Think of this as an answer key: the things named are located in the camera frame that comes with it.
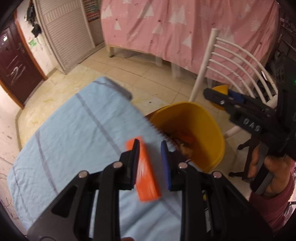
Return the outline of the colourful wall chart poster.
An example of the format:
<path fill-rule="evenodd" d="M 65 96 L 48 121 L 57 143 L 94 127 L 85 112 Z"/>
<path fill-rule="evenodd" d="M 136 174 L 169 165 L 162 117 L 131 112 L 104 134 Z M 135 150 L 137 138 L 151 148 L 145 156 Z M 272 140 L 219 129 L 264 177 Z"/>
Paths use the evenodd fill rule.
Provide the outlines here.
<path fill-rule="evenodd" d="M 84 10 L 88 22 L 98 20 L 100 18 L 100 3 L 99 0 L 83 0 Z"/>

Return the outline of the black hanging bags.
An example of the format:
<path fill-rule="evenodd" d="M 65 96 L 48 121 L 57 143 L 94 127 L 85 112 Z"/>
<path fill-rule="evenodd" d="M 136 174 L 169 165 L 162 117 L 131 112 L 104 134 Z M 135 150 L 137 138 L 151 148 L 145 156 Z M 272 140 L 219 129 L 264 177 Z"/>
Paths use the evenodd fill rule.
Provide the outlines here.
<path fill-rule="evenodd" d="M 32 34 L 35 38 L 37 38 L 41 33 L 42 29 L 40 25 L 37 23 L 37 15 L 34 7 L 34 3 L 32 0 L 29 0 L 29 6 L 27 8 L 27 14 L 26 14 L 26 20 L 29 22 L 32 26 Z"/>

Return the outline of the white louvered wardrobe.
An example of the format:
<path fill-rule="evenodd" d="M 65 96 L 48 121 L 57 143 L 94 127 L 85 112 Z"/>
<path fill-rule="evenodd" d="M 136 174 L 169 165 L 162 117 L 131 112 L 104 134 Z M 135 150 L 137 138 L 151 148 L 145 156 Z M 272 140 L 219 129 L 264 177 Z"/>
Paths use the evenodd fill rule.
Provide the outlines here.
<path fill-rule="evenodd" d="M 33 1 L 38 22 L 65 74 L 104 46 L 101 19 L 88 22 L 82 0 Z"/>

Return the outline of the white metal chair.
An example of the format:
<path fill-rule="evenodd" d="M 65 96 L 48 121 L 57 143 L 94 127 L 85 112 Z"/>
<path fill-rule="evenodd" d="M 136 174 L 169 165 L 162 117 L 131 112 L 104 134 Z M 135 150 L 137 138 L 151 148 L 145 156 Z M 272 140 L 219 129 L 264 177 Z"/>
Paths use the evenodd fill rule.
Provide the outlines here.
<path fill-rule="evenodd" d="M 211 29 L 189 102 L 195 101 L 201 92 L 208 73 L 211 79 L 225 84 L 229 90 L 258 98 L 271 108 L 277 106 L 278 88 L 271 74 L 249 51 L 220 37 L 217 28 Z"/>

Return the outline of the light blue striped bedsheet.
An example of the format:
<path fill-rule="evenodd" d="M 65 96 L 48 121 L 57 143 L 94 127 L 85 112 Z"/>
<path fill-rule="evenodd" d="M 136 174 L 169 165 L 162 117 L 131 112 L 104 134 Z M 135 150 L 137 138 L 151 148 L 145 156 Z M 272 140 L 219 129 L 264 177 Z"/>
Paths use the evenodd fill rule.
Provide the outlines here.
<path fill-rule="evenodd" d="M 166 187 L 161 159 L 165 136 L 131 99 L 125 88 L 100 77 L 74 94 L 32 135 L 7 177 L 26 230 L 78 172 L 103 170 L 119 160 L 128 140 L 141 137 L 162 196 L 141 202 L 135 190 L 120 192 L 121 234 L 135 240 L 179 240 L 181 195 Z"/>

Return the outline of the yellow plastic trash bin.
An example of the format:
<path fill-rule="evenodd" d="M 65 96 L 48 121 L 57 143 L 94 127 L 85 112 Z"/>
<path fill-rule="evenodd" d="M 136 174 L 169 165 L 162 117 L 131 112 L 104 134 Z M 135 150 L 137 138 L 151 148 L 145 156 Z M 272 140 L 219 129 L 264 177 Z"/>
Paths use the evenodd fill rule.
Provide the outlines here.
<path fill-rule="evenodd" d="M 179 102 L 160 108 L 147 118 L 203 172 L 211 172 L 222 161 L 224 137 L 213 116 L 203 106 Z"/>

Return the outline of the pink tree-patterned bed curtain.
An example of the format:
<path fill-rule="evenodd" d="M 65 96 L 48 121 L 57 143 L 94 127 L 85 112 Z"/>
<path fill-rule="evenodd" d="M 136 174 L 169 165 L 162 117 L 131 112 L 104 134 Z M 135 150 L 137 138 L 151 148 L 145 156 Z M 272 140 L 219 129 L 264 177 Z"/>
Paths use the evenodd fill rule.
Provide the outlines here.
<path fill-rule="evenodd" d="M 211 30 L 222 46 L 266 63 L 278 30 L 276 1 L 103 1 L 104 40 L 198 73 Z"/>

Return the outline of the dark red wooden door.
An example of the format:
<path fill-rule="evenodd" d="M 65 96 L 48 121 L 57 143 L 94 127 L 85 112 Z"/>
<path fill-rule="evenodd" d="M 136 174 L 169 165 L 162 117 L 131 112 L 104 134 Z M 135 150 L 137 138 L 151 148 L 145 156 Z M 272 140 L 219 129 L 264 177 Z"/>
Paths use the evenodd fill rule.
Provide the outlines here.
<path fill-rule="evenodd" d="M 47 79 L 30 51 L 14 13 L 1 30 L 1 87 L 23 109 L 30 94 Z"/>

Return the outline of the trash pieces inside bin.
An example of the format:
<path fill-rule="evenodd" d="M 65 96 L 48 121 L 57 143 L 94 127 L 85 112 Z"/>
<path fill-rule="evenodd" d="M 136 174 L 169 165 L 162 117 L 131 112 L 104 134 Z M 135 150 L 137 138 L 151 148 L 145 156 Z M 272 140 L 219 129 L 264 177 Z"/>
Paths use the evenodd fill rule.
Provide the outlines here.
<path fill-rule="evenodd" d="M 177 147 L 178 151 L 186 158 L 191 159 L 193 155 L 192 145 L 195 144 L 196 139 L 188 134 L 182 132 L 165 133 L 165 136 Z"/>

